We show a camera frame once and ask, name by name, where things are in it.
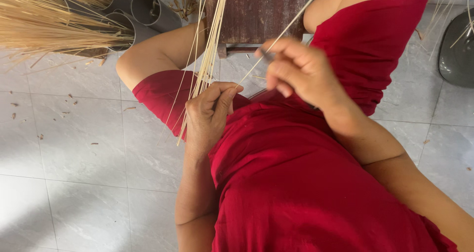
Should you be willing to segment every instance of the woman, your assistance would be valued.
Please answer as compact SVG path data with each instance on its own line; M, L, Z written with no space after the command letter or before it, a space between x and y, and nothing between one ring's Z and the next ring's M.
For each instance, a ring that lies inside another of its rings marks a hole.
M179 70L196 28L203 52L203 22L119 59L121 79L175 136L186 105L175 208L181 251L473 250L474 219L367 117L426 2L316 0L304 16L311 47L277 42L269 92L253 101L222 82L187 101L193 73L180 88Z

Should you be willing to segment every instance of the tile floor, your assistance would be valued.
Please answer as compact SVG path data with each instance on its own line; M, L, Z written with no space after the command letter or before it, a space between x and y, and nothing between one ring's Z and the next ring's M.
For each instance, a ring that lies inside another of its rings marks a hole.
M474 215L474 89L450 85L435 67L438 39L465 7L445 7L424 41L413 34L372 118ZM428 5L420 30L434 12ZM0 252L177 251L173 213L184 147L173 139L157 146L163 123L120 82L117 59L23 75L77 60L51 55L32 70L26 61L0 75ZM240 80L254 61L232 55L216 62L216 76ZM261 65L254 75L264 71ZM250 96L264 80L248 78L244 86Z

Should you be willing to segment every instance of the hand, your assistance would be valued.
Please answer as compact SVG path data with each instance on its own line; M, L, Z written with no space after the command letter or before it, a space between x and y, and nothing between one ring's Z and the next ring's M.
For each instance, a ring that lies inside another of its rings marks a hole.
M236 83L214 82L203 93L186 102L186 153L201 159L219 141L226 117L233 114L232 100L244 87Z
M266 51L273 42L265 42L261 49ZM282 38L268 52L276 53L266 74L268 90L276 88L285 97L295 92L305 102L320 109L348 99L323 50Z

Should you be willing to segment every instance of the wooden stool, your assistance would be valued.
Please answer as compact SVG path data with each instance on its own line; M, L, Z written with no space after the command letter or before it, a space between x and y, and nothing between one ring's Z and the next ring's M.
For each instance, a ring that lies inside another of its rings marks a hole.
M278 37L304 6L305 0L227 0L217 53L220 59L228 53L252 53L257 47L229 47L228 43L264 43ZM207 31L212 25L217 0L206 0ZM303 39L303 16L284 36Z

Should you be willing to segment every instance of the red shorts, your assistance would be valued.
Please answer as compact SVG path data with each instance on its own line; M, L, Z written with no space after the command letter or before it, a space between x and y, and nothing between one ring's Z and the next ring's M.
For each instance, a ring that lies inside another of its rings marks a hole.
M390 74L397 67L426 3L427 0L364 1L341 9L317 27L311 46L326 52L341 84L367 116L374 113L383 97L382 90L392 81ZM143 79L133 94L177 136L192 80L195 83L191 71L162 71ZM311 110L298 96L285 99L275 91L252 100L236 95L234 109L263 100Z

